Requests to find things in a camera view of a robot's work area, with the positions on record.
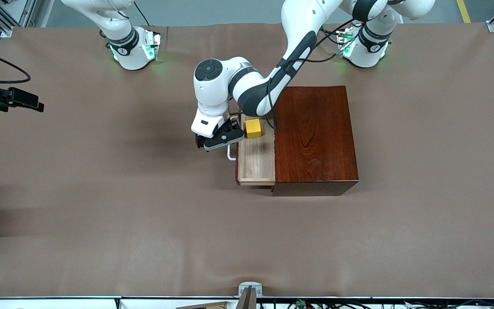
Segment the yellow block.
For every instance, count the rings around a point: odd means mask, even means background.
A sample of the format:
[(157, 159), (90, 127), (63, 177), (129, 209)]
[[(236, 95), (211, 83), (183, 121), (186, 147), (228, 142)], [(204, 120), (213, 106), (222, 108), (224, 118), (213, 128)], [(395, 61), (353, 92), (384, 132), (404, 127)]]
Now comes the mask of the yellow block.
[(244, 131), (247, 139), (262, 137), (262, 126), (259, 118), (247, 119), (244, 122)]

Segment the light wood drawer white handle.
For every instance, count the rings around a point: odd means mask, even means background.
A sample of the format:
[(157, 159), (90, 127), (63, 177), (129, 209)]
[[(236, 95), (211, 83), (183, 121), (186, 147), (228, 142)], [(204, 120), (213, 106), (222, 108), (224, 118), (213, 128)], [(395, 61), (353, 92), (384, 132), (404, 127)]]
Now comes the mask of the light wood drawer white handle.
[(244, 130), (247, 121), (259, 121), (262, 135), (257, 138), (244, 138), (235, 143), (235, 148), (228, 146), (228, 154), (235, 159), (235, 180), (242, 186), (266, 186), (276, 184), (274, 131), (266, 118), (235, 115)]

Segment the dark red-brown wooden cabinet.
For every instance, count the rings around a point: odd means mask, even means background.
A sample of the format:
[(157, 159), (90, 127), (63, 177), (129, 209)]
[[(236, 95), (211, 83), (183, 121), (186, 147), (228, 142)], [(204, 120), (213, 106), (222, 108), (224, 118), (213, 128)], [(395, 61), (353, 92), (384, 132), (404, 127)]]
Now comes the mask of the dark red-brown wooden cabinet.
[(273, 196), (340, 196), (358, 183), (345, 86), (287, 87), (275, 111)]

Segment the brown table cloth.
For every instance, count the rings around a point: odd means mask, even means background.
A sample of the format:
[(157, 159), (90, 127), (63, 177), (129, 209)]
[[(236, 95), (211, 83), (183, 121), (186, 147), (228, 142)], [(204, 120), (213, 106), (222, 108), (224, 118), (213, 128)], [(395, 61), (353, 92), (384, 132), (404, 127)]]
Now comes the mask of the brown table cloth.
[(359, 183), (277, 197), (197, 149), (195, 66), (280, 60), (279, 24), (163, 29), (159, 62), (112, 60), (94, 28), (17, 29), (0, 56), (45, 111), (0, 112), (0, 297), (266, 294), (494, 298), (494, 33), (400, 24), (378, 66), (307, 63), (345, 85)]

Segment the brown cardboard piece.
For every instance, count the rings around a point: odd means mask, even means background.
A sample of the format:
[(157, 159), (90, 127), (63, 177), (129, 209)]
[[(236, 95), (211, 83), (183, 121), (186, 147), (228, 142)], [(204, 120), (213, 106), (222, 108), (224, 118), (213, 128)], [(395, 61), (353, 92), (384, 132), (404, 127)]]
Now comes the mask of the brown cardboard piece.
[(179, 306), (176, 309), (228, 309), (227, 301), (221, 301), (217, 303), (201, 303), (201, 304), (193, 304), (187, 306)]

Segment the yellow floor tape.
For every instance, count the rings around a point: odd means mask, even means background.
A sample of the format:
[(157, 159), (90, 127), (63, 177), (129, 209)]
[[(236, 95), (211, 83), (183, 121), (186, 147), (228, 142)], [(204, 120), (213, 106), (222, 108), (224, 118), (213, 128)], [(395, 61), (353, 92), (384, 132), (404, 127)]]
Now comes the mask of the yellow floor tape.
[(470, 19), (469, 12), (467, 10), (467, 6), (465, 4), (465, 0), (455, 0), (457, 3), (457, 6), (459, 8), (459, 13), (461, 15), (461, 19), (463, 20), (463, 23), (469, 24), (472, 23), (472, 20)]

